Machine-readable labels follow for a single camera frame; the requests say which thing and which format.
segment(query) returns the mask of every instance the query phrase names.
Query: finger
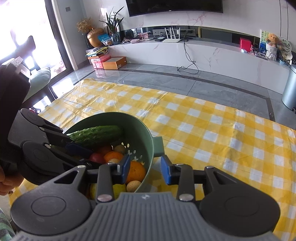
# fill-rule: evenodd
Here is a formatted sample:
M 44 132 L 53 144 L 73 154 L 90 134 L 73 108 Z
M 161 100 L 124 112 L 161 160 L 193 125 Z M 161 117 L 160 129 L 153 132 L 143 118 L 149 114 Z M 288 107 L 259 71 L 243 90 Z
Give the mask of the finger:
M 1 192 L 0 191 L 0 196 L 5 196 L 5 195 L 7 195 L 9 192 Z
M 14 186 L 7 186 L 7 185 L 4 185 L 3 183 L 0 183 L 0 192 L 9 192 L 12 189 L 14 189 Z
M 2 167 L 0 166 L 0 182 L 3 182 L 4 179 L 5 179 L 5 174 Z
M 24 180 L 23 176 L 18 172 L 12 176 L 7 176 L 3 184 L 18 187 L 23 180 Z

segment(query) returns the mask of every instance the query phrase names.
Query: potted plant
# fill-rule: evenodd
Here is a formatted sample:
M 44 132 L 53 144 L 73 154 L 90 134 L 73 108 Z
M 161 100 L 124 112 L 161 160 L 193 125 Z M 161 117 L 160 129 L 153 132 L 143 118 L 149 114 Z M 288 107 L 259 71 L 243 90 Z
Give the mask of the potted plant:
M 122 19 L 116 18 L 116 15 L 122 9 L 123 9 L 123 7 L 121 9 L 119 9 L 117 12 L 113 12 L 114 13 L 113 15 L 111 15 L 111 13 L 110 13 L 108 16 L 108 14 L 106 13 L 107 22 L 100 20 L 100 22 L 105 23 L 107 25 L 107 27 L 110 29 L 110 31 L 112 33 L 111 39 L 112 39 L 114 45 L 120 43 L 120 38 L 119 38 L 119 35 L 117 34 L 117 27 L 119 26 L 119 24 L 121 23 L 123 18 Z
M 76 24 L 78 32 L 82 32 L 82 35 L 85 37 L 85 42 L 88 49 L 92 49 L 93 46 L 90 44 L 87 34 L 93 29 L 93 24 L 91 18 L 84 18 Z

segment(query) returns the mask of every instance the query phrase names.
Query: tablecloth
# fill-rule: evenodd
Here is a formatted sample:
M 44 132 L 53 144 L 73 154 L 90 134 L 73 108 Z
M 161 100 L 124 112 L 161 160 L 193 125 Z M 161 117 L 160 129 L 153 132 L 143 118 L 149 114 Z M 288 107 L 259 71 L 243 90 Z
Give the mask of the tablecloth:
M 271 195 L 281 217 L 274 234 L 296 236 L 296 131 L 256 115 L 175 93 L 85 79 L 40 114 L 67 130 L 91 115 L 120 111 L 142 120 L 153 136 L 162 136 L 173 163 L 193 169 L 215 166 Z M 154 191 L 171 191 L 155 158 L 148 182 Z M 35 185 L 24 181 L 10 196 L 13 202 Z M 203 197 L 196 185 L 196 197 Z

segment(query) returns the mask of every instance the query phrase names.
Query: green colander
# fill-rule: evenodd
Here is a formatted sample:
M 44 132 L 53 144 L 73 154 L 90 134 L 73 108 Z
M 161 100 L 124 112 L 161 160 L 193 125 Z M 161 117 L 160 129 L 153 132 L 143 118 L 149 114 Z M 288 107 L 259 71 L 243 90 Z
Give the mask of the green colander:
M 164 154 L 162 137 L 152 137 L 149 129 L 138 118 L 122 112 L 106 112 L 85 118 L 70 129 L 66 134 L 95 126 L 118 125 L 124 129 L 124 137 L 120 140 L 126 146 L 131 160 L 144 162 L 147 174 L 136 192 L 149 192 L 151 186 L 147 183 L 154 157 Z

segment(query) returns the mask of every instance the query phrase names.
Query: silver trash can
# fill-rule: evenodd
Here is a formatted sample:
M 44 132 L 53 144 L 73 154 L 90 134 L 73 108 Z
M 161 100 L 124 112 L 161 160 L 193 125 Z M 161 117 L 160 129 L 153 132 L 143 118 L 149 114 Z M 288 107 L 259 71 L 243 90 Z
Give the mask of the silver trash can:
M 296 65 L 291 65 L 286 87 L 281 98 L 290 110 L 296 109 Z

